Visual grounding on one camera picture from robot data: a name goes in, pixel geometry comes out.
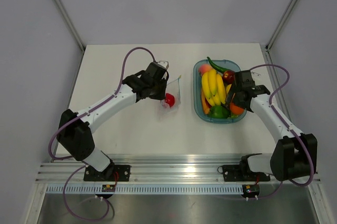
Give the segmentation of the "orange fruit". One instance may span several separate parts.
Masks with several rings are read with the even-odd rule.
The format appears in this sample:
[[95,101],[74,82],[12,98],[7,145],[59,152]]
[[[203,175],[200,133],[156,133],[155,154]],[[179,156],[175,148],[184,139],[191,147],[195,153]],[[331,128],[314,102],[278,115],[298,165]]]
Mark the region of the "orange fruit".
[[234,103],[230,103],[230,111],[234,115],[241,115],[245,110]]

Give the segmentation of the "bright red apple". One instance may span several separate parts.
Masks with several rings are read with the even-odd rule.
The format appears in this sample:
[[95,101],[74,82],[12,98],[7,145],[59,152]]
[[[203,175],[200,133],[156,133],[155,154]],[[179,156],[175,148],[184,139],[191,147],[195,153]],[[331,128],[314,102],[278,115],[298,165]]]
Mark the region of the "bright red apple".
[[169,106],[169,108],[172,108],[175,104],[175,96],[171,93],[166,93],[164,102]]

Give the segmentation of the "blue plastic fruit basket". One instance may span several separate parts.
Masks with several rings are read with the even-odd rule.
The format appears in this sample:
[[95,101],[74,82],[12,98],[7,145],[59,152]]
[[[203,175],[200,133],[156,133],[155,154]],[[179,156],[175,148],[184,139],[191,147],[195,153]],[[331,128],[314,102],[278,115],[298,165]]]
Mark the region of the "blue plastic fruit basket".
[[[230,60],[212,60],[216,65],[232,70],[234,72],[238,72],[240,71],[240,67],[233,61]],[[193,98],[194,98],[194,110],[195,113],[197,114],[197,116],[205,121],[205,122],[209,122],[209,123],[215,123],[215,124],[231,124],[231,123],[236,123],[239,122],[240,120],[242,120],[246,114],[247,111],[244,110],[244,112],[241,115],[234,115],[231,113],[231,116],[224,119],[224,118],[211,118],[208,115],[206,115],[203,112],[203,108],[202,108],[202,99],[201,99],[201,91],[202,91],[202,78],[199,74],[199,68],[200,66],[202,66],[203,64],[208,64],[208,60],[200,60],[198,61],[194,67],[193,67]]]

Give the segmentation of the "clear zip top bag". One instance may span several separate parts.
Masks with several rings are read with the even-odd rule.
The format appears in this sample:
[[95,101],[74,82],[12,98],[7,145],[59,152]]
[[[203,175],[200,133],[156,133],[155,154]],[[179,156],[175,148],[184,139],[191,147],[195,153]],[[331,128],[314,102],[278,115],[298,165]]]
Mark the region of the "clear zip top bag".
[[180,88],[180,81],[181,81],[181,75],[175,79],[172,80],[167,84],[166,87],[166,93],[171,93],[175,96],[175,104],[172,108],[169,108],[167,104],[165,104],[164,100],[160,101],[159,107],[158,107],[158,119],[164,120],[166,118],[172,117],[174,114],[177,113],[178,109],[181,105],[181,88]]

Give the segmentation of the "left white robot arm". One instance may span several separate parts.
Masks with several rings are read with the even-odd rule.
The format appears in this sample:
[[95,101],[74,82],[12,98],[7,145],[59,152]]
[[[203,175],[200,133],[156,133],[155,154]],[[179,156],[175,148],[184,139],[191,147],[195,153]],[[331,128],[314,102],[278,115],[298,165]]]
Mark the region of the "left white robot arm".
[[58,142],[77,161],[95,170],[103,181],[115,173],[115,164],[96,147],[93,133],[122,109],[150,98],[165,99],[169,63],[151,62],[147,69],[122,78],[114,93],[79,112],[68,109],[62,113]]

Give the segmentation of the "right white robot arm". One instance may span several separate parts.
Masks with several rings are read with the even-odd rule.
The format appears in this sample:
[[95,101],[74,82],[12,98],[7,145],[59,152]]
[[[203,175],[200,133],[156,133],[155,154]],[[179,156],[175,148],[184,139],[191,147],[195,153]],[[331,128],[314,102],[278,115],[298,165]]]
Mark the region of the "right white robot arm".
[[227,104],[234,104],[255,113],[275,140],[273,153],[250,154],[242,157],[239,174],[251,180],[258,172],[274,176],[278,181],[291,181],[308,186],[316,173],[318,141],[313,134],[305,134],[272,103],[273,93],[266,86],[256,85],[251,71],[239,71],[227,96]]

